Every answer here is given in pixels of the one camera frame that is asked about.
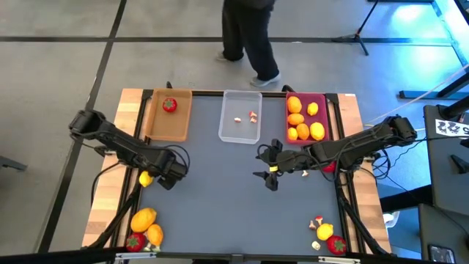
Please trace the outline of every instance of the person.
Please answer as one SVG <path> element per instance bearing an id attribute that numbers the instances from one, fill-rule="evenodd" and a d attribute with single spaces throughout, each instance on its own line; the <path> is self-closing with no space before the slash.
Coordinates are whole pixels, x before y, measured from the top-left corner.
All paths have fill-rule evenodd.
<path id="1" fill-rule="evenodd" d="M 281 80 L 273 57 L 267 28 L 276 0 L 224 0 L 222 27 L 224 50 L 217 54 L 220 61 L 236 62 L 248 54 L 257 77 L 251 85 L 264 87 Z"/>

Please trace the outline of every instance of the black floor stripe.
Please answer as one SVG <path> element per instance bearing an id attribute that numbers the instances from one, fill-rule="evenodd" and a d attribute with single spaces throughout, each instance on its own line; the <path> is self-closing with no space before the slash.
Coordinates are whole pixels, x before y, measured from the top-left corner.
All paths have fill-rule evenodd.
<path id="1" fill-rule="evenodd" d="M 441 12 L 441 9 L 438 6 L 436 1 L 432 2 L 432 7 L 433 7 L 433 10 L 435 11 L 435 13 L 437 14 L 437 17 L 440 19 L 442 27 L 445 29 L 445 32 L 448 35 L 448 38 L 451 42 L 451 47 L 453 47 L 454 53 L 456 53 L 456 56 L 457 56 L 459 62 L 461 62 L 462 66 L 466 66 L 468 64 L 468 61 L 467 61 L 466 57 L 464 56 L 464 53 L 462 52 L 461 48 L 459 47 L 459 43 L 454 38 L 453 33 L 451 32 L 451 28 L 446 23 L 446 20 L 443 17 L 443 13 Z"/>
<path id="2" fill-rule="evenodd" d="M 120 21 L 122 20 L 122 15 L 124 13 L 125 5 L 127 0 L 121 0 L 119 8 L 117 10 L 116 17 L 114 19 L 113 26 L 111 28 L 111 33 L 109 34 L 109 39 L 115 38 L 117 30 L 119 29 Z M 103 81 L 104 72 L 106 71 L 106 66 L 111 55 L 113 42 L 109 41 L 106 43 L 104 48 L 103 56 L 98 66 L 97 73 L 95 76 L 95 82 L 89 93 L 89 99 L 86 102 L 86 109 L 93 109 L 96 103 L 97 94 L 99 92 L 101 83 Z M 78 157 L 80 155 L 81 144 L 80 142 L 73 142 L 70 149 L 68 159 L 65 161 L 64 169 L 60 177 L 59 191 L 57 192 L 56 198 L 53 202 L 51 214 L 48 217 L 47 224 L 44 229 L 42 238 L 40 239 L 40 244 L 37 248 L 39 253 L 46 253 L 49 251 L 53 239 L 53 234 L 56 231 L 57 223 L 59 222 L 60 214 L 67 197 L 68 188 L 70 187 L 70 182 L 72 181 L 72 176 L 75 171 L 76 164 L 78 162 Z"/>
<path id="3" fill-rule="evenodd" d="M 271 37 L 272 43 L 334 43 L 332 37 Z M 450 46 L 446 38 L 422 37 L 365 37 L 365 43 L 411 44 Z M 221 37 L 27 37 L 3 36 L 0 42 L 38 42 L 38 43 L 221 43 Z"/>

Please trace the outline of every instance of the clear plastic container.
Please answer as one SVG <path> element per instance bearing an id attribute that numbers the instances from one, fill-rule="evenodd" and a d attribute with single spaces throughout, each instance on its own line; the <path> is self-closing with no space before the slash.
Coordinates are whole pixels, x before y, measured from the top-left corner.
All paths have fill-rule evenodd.
<path id="1" fill-rule="evenodd" d="M 257 122 L 251 122 L 249 112 L 257 114 Z M 221 106 L 218 136 L 224 142 L 256 144 L 261 137 L 262 94 L 226 90 Z"/>

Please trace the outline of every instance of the orange tray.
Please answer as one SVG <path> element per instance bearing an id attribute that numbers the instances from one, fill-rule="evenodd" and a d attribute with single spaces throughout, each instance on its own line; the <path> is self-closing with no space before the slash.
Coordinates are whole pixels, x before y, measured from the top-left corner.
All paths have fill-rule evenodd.
<path id="1" fill-rule="evenodd" d="M 163 101 L 174 98 L 176 111 L 163 110 Z M 151 140 L 183 142 L 188 138 L 189 119 L 191 118 L 192 91 L 189 89 L 155 89 L 149 108 L 145 136 Z"/>

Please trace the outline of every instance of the toy fruit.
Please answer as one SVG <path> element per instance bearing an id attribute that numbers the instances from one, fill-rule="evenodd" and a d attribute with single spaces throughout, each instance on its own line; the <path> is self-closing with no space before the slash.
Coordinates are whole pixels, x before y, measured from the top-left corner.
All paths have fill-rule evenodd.
<path id="1" fill-rule="evenodd" d="M 311 246 L 313 247 L 313 249 L 316 249 L 316 250 L 320 250 L 321 249 L 321 245 L 319 243 L 317 243 L 317 241 L 314 241 Z"/>
<path id="2" fill-rule="evenodd" d="M 152 224 L 150 227 L 148 227 L 147 238 L 149 243 L 147 244 L 144 250 L 149 251 L 151 245 L 153 245 L 155 246 L 155 248 L 151 250 L 154 252 L 159 252 L 161 242 L 163 242 L 164 238 L 163 230 L 161 229 L 161 227 L 157 224 Z"/>
<path id="3" fill-rule="evenodd" d="M 145 236 L 142 233 L 133 233 L 125 241 L 125 248 L 129 252 L 140 252 L 145 246 Z"/>
<path id="4" fill-rule="evenodd" d="M 174 98 L 167 98 L 163 101 L 163 110 L 167 111 L 168 113 L 172 113 L 176 111 L 177 102 Z"/>
<path id="5" fill-rule="evenodd" d="M 287 121 L 290 125 L 299 125 L 305 122 L 305 117 L 302 114 L 290 114 Z"/>
<path id="6" fill-rule="evenodd" d="M 144 208 L 132 217 L 130 228 L 134 232 L 145 232 L 156 220 L 156 211 L 152 208 Z"/>
<path id="7" fill-rule="evenodd" d="M 290 96 L 287 100 L 288 111 L 292 114 L 297 114 L 301 111 L 301 101 L 296 96 Z"/>
<path id="8" fill-rule="evenodd" d="M 298 138 L 298 132 L 296 128 L 288 128 L 288 139 L 289 140 L 296 140 Z"/>
<path id="9" fill-rule="evenodd" d="M 324 126 L 320 122 L 314 122 L 311 124 L 311 136 L 313 137 L 314 140 L 320 141 L 324 139 L 325 136 L 325 130 Z"/>
<path id="10" fill-rule="evenodd" d="M 339 237 L 338 235 L 333 235 L 327 240 L 327 245 L 330 253 L 340 255 L 345 254 L 347 251 L 347 246 L 345 239 Z"/>
<path id="11" fill-rule="evenodd" d="M 307 140 L 309 138 L 309 129 L 306 124 L 299 124 L 296 126 L 296 131 L 298 132 L 298 137 L 302 140 Z"/>
<path id="12" fill-rule="evenodd" d="M 336 171 L 336 162 L 332 161 L 329 165 L 322 168 L 323 172 L 335 172 Z"/>
<path id="13" fill-rule="evenodd" d="M 330 238 L 334 233 L 334 227 L 332 224 L 321 224 L 317 230 L 317 238 L 322 241 L 326 241 Z"/>
<path id="14" fill-rule="evenodd" d="M 310 103 L 308 105 L 308 114 L 310 116 L 314 116 L 315 114 L 317 114 L 317 111 L 319 110 L 319 106 L 317 105 L 317 103 Z"/>
<path id="15" fill-rule="evenodd" d="M 143 187 L 147 187 L 148 185 L 152 184 L 153 177 L 148 175 L 147 171 L 144 171 L 140 174 L 139 182 Z"/>

